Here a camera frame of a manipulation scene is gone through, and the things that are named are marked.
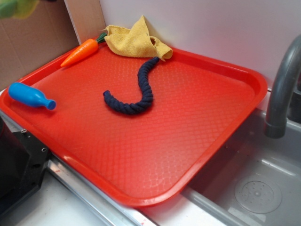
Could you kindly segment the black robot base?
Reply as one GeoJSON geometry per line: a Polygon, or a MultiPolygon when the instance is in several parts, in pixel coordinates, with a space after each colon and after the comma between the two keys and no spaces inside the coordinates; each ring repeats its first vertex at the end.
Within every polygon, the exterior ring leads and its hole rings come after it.
{"type": "Polygon", "coordinates": [[[0,120],[0,217],[41,188],[49,148],[28,131],[12,132],[0,120]]]}

